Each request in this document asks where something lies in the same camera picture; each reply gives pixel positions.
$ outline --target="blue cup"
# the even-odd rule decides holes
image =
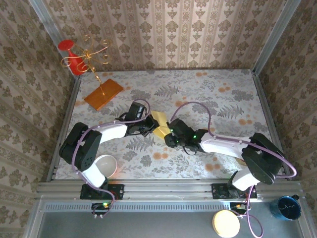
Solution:
[[[270,203],[271,213],[277,219],[292,221],[300,218],[302,209],[298,203],[299,196],[284,196]]]

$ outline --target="wall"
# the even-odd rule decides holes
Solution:
[[[72,76],[24,0],[0,1],[0,237],[20,237],[45,177]]]
[[[301,1],[260,73],[287,158],[317,222],[317,1]]]
[[[44,0],[62,38],[110,38],[98,70],[252,68],[286,0]]]

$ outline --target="wooden board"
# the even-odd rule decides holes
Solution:
[[[112,79],[108,79],[100,87],[98,87],[94,92],[87,96],[84,100],[94,109],[99,111],[104,105],[111,101],[123,88],[114,82]]]

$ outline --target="floral tablecloth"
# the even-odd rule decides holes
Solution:
[[[100,73],[105,82],[111,78],[122,87],[99,112],[84,98],[99,83],[92,73],[82,77],[68,132],[81,121],[89,126],[112,121],[127,112],[138,98],[150,102],[153,111],[165,112],[169,119],[187,101],[204,103],[212,115],[211,130],[217,134],[251,136],[261,132],[269,137],[250,70],[162,70]],[[187,105],[177,117],[194,130],[207,128],[208,115],[199,105]],[[105,142],[97,156],[113,155],[118,169],[112,179],[229,178],[243,168],[233,157],[216,153],[187,155],[181,148],[168,148],[154,134],[129,136]],[[61,158],[55,179],[77,179],[69,164]]]

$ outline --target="yellow round lid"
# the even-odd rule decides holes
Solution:
[[[222,238],[235,237],[240,230],[238,217],[228,210],[217,212],[212,219],[214,231]]]

